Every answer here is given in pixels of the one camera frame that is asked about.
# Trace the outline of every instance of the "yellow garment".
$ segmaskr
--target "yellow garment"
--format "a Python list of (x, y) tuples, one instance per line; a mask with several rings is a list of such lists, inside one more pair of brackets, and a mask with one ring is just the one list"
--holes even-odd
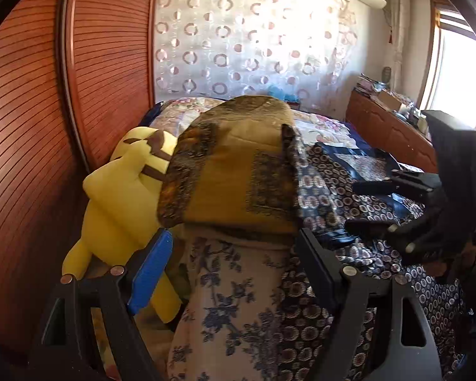
[[(176, 138), (167, 132), (137, 127), (119, 142), (110, 163), (86, 177), (83, 188), (90, 201), (81, 239), (67, 254), (62, 274), (81, 279), (92, 255), (110, 266), (125, 265), (148, 244), (160, 227), (156, 212), (162, 181), (152, 176), (162, 179), (175, 145)], [(151, 304), (165, 323), (180, 309), (181, 300), (165, 273)]]
[(282, 124), (293, 125), (291, 109), (267, 96), (237, 97), (201, 114), (178, 139), (160, 193), (161, 224), (295, 234)]

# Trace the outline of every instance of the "window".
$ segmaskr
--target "window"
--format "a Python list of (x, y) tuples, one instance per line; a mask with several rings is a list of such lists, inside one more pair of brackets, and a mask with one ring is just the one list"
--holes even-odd
[(429, 56), (418, 105), (476, 128), (476, 36), (447, 0), (430, 0)]

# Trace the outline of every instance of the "white curtain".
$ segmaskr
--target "white curtain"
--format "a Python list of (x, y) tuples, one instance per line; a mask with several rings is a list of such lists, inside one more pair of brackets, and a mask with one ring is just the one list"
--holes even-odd
[(390, 0), (390, 3), (393, 37), (393, 67), (390, 86), (393, 91), (401, 92), (402, 52), (411, 20), (411, 9), (409, 0)]

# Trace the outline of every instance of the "wall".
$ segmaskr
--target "wall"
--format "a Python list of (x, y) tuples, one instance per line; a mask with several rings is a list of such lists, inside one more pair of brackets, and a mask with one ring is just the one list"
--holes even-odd
[(21, 0), (0, 26), (0, 346), (17, 354), (86, 205), (57, 82), (56, 5)]
[(402, 87), (407, 97), (418, 100), (430, 40), (430, 0), (411, 0), (411, 25), (404, 48)]
[(72, 108), (89, 166), (105, 164), (153, 104), (153, 0), (69, 0), (66, 58)]
[(389, 27), (382, 10), (374, 10), (358, 0), (350, 0), (350, 9), (356, 15), (358, 41), (352, 49), (348, 65), (340, 75), (340, 87), (328, 113), (343, 119), (352, 88), (360, 73), (380, 78), (384, 65), (385, 47), (389, 40)]

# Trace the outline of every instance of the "black patterned fabric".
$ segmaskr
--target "black patterned fabric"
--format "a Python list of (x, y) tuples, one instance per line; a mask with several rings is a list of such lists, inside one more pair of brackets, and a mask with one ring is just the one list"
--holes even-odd
[[(353, 194), (351, 185), (356, 180), (356, 174), (353, 178), (350, 173), (353, 170), (346, 170), (336, 161), (341, 160), (342, 156), (330, 155), (321, 144), (304, 146), (298, 137), (292, 136), (290, 140), (291, 145), (287, 150), (298, 174), (298, 217), (320, 241), (325, 239), (325, 231), (342, 228), (344, 221), (349, 218), (394, 219), (401, 224), (423, 213), (422, 206), (402, 198), (402, 206), (409, 212), (406, 218), (399, 219), (387, 202), (377, 197)], [(359, 172), (361, 178), (373, 177), (378, 180), (387, 176), (387, 164), (381, 159), (361, 156), (357, 159), (345, 157), (345, 160)], [(343, 264), (350, 264), (365, 275), (377, 279), (388, 279), (395, 274), (406, 276), (429, 321), (443, 376), (445, 379), (450, 377), (461, 359), (455, 354), (452, 326), (456, 312), (463, 308), (459, 282), (438, 285), (421, 266), (403, 267), (398, 251), (383, 241), (366, 246), (357, 239), (351, 245), (336, 250), (335, 256)], [(314, 358), (325, 347), (333, 317), (324, 309), (324, 305), (318, 305), (294, 250), (291, 252), (290, 265), (283, 274), (282, 292), (279, 314), (283, 340), (279, 347), (279, 376), (280, 380), (301, 381)], [(348, 380), (360, 380), (363, 377), (374, 318), (375, 311), (368, 309)]]

